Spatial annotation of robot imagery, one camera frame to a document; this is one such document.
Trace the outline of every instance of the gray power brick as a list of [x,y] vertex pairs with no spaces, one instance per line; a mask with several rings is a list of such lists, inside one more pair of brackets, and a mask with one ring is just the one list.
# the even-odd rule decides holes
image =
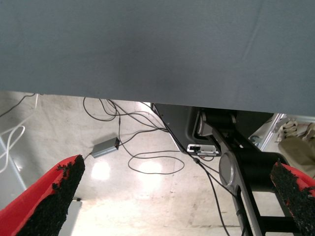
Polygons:
[[99,156],[108,154],[112,151],[116,151],[119,148],[119,143],[120,143],[120,140],[118,138],[113,138],[103,143],[97,144],[94,146],[91,155],[94,158],[97,158]]

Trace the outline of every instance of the concrete floor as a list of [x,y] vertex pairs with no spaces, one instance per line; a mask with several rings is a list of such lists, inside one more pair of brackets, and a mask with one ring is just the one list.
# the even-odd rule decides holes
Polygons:
[[[23,93],[0,92],[0,111],[19,101]],[[26,117],[35,97],[26,98],[20,106],[0,119],[0,131]],[[118,135],[118,119],[100,122],[84,112],[82,97],[42,95],[35,115],[26,123],[26,132],[10,155],[27,186],[58,161],[76,154],[83,156],[93,146]],[[118,101],[128,111],[145,111],[158,123],[155,115],[141,103]],[[91,114],[106,118],[98,100],[88,99]],[[122,139],[147,127],[125,116]],[[176,150],[169,134],[156,131],[138,135],[126,144],[132,153]],[[167,176],[144,175],[128,168],[129,155],[121,147],[106,156],[86,160],[86,171],[76,197],[82,198],[73,236],[205,236],[225,235],[209,181],[205,173],[184,154],[171,153],[185,162],[179,173]],[[219,158],[211,162],[218,168]],[[181,167],[174,159],[134,161],[143,171],[171,172]],[[241,235],[231,196],[215,183],[222,215],[232,236]],[[272,194],[255,193],[263,215],[280,216],[282,212]]]

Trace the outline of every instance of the cable connector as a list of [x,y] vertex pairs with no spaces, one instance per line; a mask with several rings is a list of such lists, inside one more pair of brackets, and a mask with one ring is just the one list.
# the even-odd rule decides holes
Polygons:
[[198,158],[193,157],[192,159],[193,159],[193,161],[194,161],[196,164],[199,164],[199,163],[200,163],[200,160],[199,160]]

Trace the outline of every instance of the black cable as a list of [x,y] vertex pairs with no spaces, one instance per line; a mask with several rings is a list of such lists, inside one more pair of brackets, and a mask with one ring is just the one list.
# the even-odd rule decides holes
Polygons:
[[203,162],[200,162],[200,163],[201,163],[203,166],[205,166],[205,167],[209,168],[210,170],[212,170],[212,171],[216,172],[217,174],[220,174],[220,173],[219,173],[219,171],[217,171],[217,170],[215,170],[215,169],[211,168],[210,166],[207,166],[205,163],[203,163]]
[[[207,170],[206,170],[202,165],[199,164],[199,166],[200,166],[205,172],[207,172]],[[220,205],[219,205],[219,200],[218,200],[217,193],[216,193],[215,187],[214,187],[214,185],[213,185],[212,179],[211,179],[210,175],[208,175],[208,174],[207,174],[207,177],[208,177],[208,179],[209,179],[209,181],[210,181],[210,183],[211,183],[211,187],[212,187],[212,190],[213,190],[213,194],[214,194],[215,199],[216,199],[216,204],[217,204],[217,208],[218,208],[218,212],[219,212],[219,217],[220,217],[222,226],[223,226],[223,228],[224,228],[224,230],[225,230],[225,232],[226,232],[226,235],[230,236],[230,234],[228,233],[227,228],[226,228],[226,226],[225,226],[225,223],[224,223],[224,221],[223,221],[223,217],[222,217],[222,213],[221,213],[221,209],[220,209]]]
[[[112,102],[112,107],[117,111],[118,109],[116,108],[116,106],[122,110],[122,112],[124,112],[127,116],[130,116],[131,118],[133,118],[134,120],[136,120],[137,122],[145,125],[145,126],[148,126],[148,127],[151,127],[151,128],[158,128],[158,129],[161,129],[163,130],[164,132],[167,132],[166,128],[163,128],[163,127],[158,127],[156,124],[154,124],[149,118],[147,118],[146,116],[144,116],[143,114],[139,114],[139,113],[128,113],[126,112],[121,106],[119,106],[117,103],[113,102],[112,100],[108,100],[110,102]],[[143,118],[145,118],[146,120],[148,120],[152,125],[149,125],[149,124],[146,124],[146,123],[143,123],[142,121],[138,120],[137,118],[133,117],[132,115],[138,115],[138,116],[142,116]]]
[[[143,174],[147,174],[147,175],[154,175],[154,174],[158,174],[158,175],[171,175],[171,174],[174,174],[174,173],[177,173],[177,172],[181,171],[181,170],[185,167],[185,163],[184,163],[181,159],[179,159],[179,158],[177,158],[177,157],[174,157],[174,156],[165,156],[165,155],[163,155],[163,156],[153,156],[153,157],[139,157],[139,156],[138,156],[138,155],[142,155],[142,154],[161,153],[161,152],[179,152],[179,151],[165,150],[165,151],[152,151],[152,152],[142,152],[142,153],[138,153],[138,154],[132,156],[132,158],[128,161],[128,167],[129,167],[130,169],[134,170],[134,171],[137,171],[137,172],[143,173]],[[139,170],[134,169],[133,167],[130,166],[130,162],[131,162],[132,159],[134,159],[134,158],[137,158],[137,159],[155,159],[155,158],[163,158],[163,157],[164,157],[164,158],[172,158],[172,159],[175,159],[175,160],[180,161],[180,162],[183,164],[182,168],[180,168],[180,169],[178,169],[178,170],[176,170],[176,171],[170,172],[170,173],[149,173],[149,172],[142,172],[142,171],[139,171]]]
[[14,108],[16,108],[26,97],[33,97],[35,95],[35,93],[33,93],[32,95],[25,95],[24,97],[22,97],[22,99],[15,104],[13,107],[11,107],[9,110],[7,110],[6,112],[2,113],[0,115],[0,118],[3,117],[4,115],[8,114],[10,111],[12,111]]
[[[176,157],[174,157],[174,156],[166,156],[166,155],[152,156],[152,157],[139,156],[139,155],[143,155],[143,154],[162,153],[162,152],[179,152],[179,151],[175,151],[175,150],[163,150],[163,151],[153,151],[153,152],[142,152],[142,153],[138,153],[138,154],[136,154],[136,155],[133,155],[133,154],[131,154],[131,153],[127,150],[127,148],[125,147],[125,144],[126,144],[126,143],[130,142],[136,135],[138,135],[138,134],[140,134],[140,133],[154,132],[154,131],[157,131],[157,130],[160,130],[160,131],[163,131],[163,132],[168,132],[166,128],[158,127],[158,126],[155,125],[151,120],[149,120],[146,116],[144,116],[144,115],[142,115],[142,114],[139,114],[139,113],[137,113],[137,112],[130,112],[130,113],[128,113],[128,112],[125,111],[121,106],[119,106],[117,103],[113,102],[112,100],[107,100],[107,102],[108,102],[108,104],[109,104],[112,108],[114,108],[114,110],[115,110],[115,113],[114,113],[114,114],[111,114],[111,113],[107,112],[107,110],[105,109],[105,106],[104,106],[102,100],[99,99],[100,103],[102,104],[102,107],[103,107],[104,112],[105,112],[107,115],[111,116],[111,118],[110,118],[110,119],[99,119],[99,118],[96,118],[96,117],[92,116],[92,115],[87,111],[86,106],[85,106],[85,100],[86,100],[86,98],[83,99],[83,107],[84,107],[84,110],[85,110],[86,113],[87,113],[90,117],[92,117],[93,119],[96,119],[96,120],[99,120],[99,121],[112,121],[115,117],[117,117],[117,116],[119,117],[118,138],[119,138],[120,140],[121,140],[121,134],[120,134],[120,129],[121,129],[121,116],[130,116],[131,118],[133,118],[133,119],[136,120],[137,122],[139,122],[139,123],[141,123],[141,124],[143,124],[143,125],[145,125],[145,126],[148,126],[148,127],[152,127],[152,128],[153,128],[153,129],[151,129],[151,130],[141,130],[141,131],[138,131],[138,132],[136,132],[135,134],[133,134],[133,136],[130,137],[128,140],[126,140],[126,141],[124,141],[124,142],[122,142],[122,143],[120,144],[120,146],[123,146],[124,149],[126,150],[126,152],[131,156],[131,159],[128,161],[128,167],[129,167],[130,169],[132,169],[132,170],[134,170],[134,171],[136,171],[136,172],[139,172],[139,173],[149,174],[149,175],[152,175],[152,174],[171,175],[171,174],[174,174],[174,173],[176,173],[176,172],[178,172],[178,171],[181,171],[181,170],[185,167],[185,163],[184,163],[182,160],[180,160],[179,158],[176,158]],[[140,120],[138,120],[137,118],[135,118],[133,115],[142,116],[143,118],[145,118],[146,120],[148,120],[152,125],[143,123],[142,121],[140,121]],[[130,162],[131,162],[132,159],[134,159],[134,158],[137,158],[137,159],[172,158],[172,159],[175,159],[175,160],[180,161],[180,162],[183,164],[183,166],[182,166],[180,169],[178,169],[178,170],[176,170],[176,171],[173,171],[173,172],[171,172],[171,173],[147,173],[147,172],[139,171],[139,170],[137,170],[137,169],[135,169],[135,168],[133,168],[133,167],[130,166]]]
[[[86,112],[90,117],[92,117],[93,119],[96,119],[96,120],[98,120],[98,121],[112,121],[113,119],[115,119],[116,115],[110,115],[110,116],[112,116],[110,119],[99,119],[99,118],[96,118],[96,117],[92,116],[92,115],[88,112],[88,110],[86,109],[86,107],[85,107],[85,99],[86,99],[86,97],[83,98],[83,108],[84,108],[85,112]],[[100,100],[100,102],[101,102],[101,104],[102,104],[102,106],[103,106],[103,109],[104,109],[105,112],[106,112],[106,109],[105,109],[105,107],[104,107],[104,104],[102,103],[101,100]]]
[[159,129],[149,129],[149,130],[141,130],[141,131],[138,131],[136,132],[135,134],[133,134],[133,136],[131,138],[129,138],[128,140],[122,142],[119,144],[119,146],[122,146],[123,144],[126,144],[128,143],[129,141],[131,141],[135,136],[137,136],[138,134],[141,134],[141,133],[149,133],[149,132],[154,132],[154,131],[157,131]]
[[[120,137],[120,129],[121,129],[121,118],[119,117],[119,121],[118,121],[118,138],[119,139],[121,139],[121,137]],[[124,143],[122,143],[122,146],[124,147],[124,149],[126,150],[126,152],[131,156],[131,159],[128,161],[128,167],[130,168],[130,169],[132,169],[133,171],[136,171],[136,172],[139,172],[139,173],[143,173],[143,174],[147,174],[147,175],[172,175],[172,174],[174,174],[174,173],[177,173],[177,172],[179,172],[179,171],[181,171],[184,167],[185,167],[185,163],[182,161],[182,160],[180,160],[179,158],[177,158],[177,157],[174,157],[174,156],[166,156],[166,155],[163,155],[163,156],[153,156],[153,157],[139,157],[139,155],[142,155],[142,154],[152,154],[152,153],[161,153],[161,152],[178,152],[178,151],[175,151],[175,150],[164,150],[164,151],[152,151],[152,152],[142,152],[142,153],[138,153],[138,154],[136,154],[136,155],[133,155],[133,154],[131,154],[129,151],[128,151],[128,149],[125,147],[125,145],[124,145]],[[142,171],[140,171],[140,170],[137,170],[137,169],[135,169],[135,168],[133,168],[133,167],[131,167],[130,166],[130,162],[132,161],[132,159],[134,159],[134,158],[137,158],[137,159],[155,159],[155,158],[172,158],[172,159],[175,159],[175,160],[178,160],[178,161],[180,161],[182,164],[183,164],[183,166],[182,166],[182,168],[180,168],[180,169],[178,169],[178,170],[176,170],[176,171],[173,171],[173,172],[169,172],[169,173],[151,173],[151,172],[142,172]]]

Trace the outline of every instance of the white cable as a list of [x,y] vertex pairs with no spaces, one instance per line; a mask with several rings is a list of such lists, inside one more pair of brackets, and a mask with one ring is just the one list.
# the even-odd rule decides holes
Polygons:
[[[24,134],[25,131],[25,126],[21,125],[18,128],[22,128],[21,133],[19,134],[19,136],[14,140],[14,142],[10,145],[9,150],[13,148],[13,146],[19,141],[19,139],[22,137],[22,135]],[[6,154],[6,151],[4,153],[1,154],[0,159],[4,157],[4,155]]]
[[[5,156],[5,165],[4,167],[0,170],[0,173],[2,173],[3,171],[5,171],[5,169],[7,168],[8,166],[8,161],[9,161],[9,151],[10,149],[16,144],[16,142],[22,137],[22,135],[24,134],[24,131],[25,131],[25,127],[22,125],[24,124],[29,118],[31,118],[34,113],[35,113],[35,110],[37,108],[37,102],[38,102],[38,94],[36,94],[36,99],[35,99],[35,106],[34,106],[34,109],[33,109],[33,112],[28,116],[26,117],[24,120],[22,120],[19,124],[17,124],[15,127],[13,128],[10,128],[2,133],[0,133],[0,136],[3,135],[3,134],[6,134],[8,132],[10,132],[9,134],[9,137],[8,137],[8,142],[7,142],[7,145],[6,145],[6,151],[1,154],[0,156],[0,160]],[[10,145],[11,143],[11,138],[13,136],[13,134],[15,133],[15,131],[18,129],[18,128],[22,128],[22,132],[20,133],[20,135],[14,140],[14,142]]]

